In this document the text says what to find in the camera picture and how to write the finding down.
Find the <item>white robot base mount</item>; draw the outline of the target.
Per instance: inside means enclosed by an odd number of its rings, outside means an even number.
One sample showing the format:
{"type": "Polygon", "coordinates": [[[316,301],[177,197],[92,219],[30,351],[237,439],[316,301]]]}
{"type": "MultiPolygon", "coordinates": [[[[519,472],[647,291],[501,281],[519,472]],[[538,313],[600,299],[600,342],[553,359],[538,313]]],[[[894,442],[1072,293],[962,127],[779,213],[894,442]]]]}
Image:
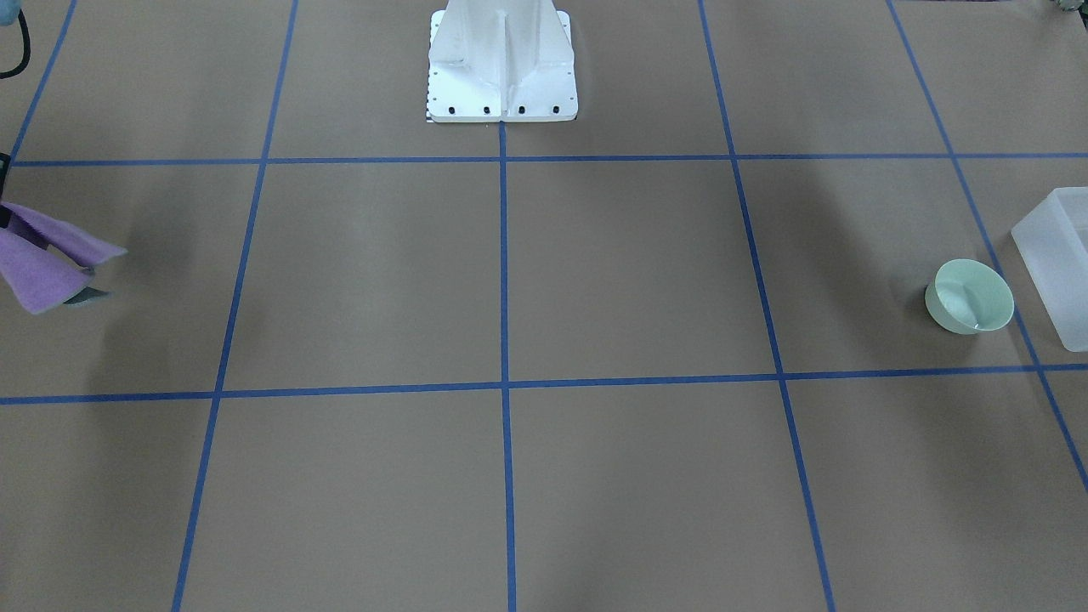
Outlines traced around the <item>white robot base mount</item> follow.
{"type": "Polygon", "coordinates": [[[552,1],[450,1],[432,12],[426,120],[574,121],[571,25],[552,1]]]}

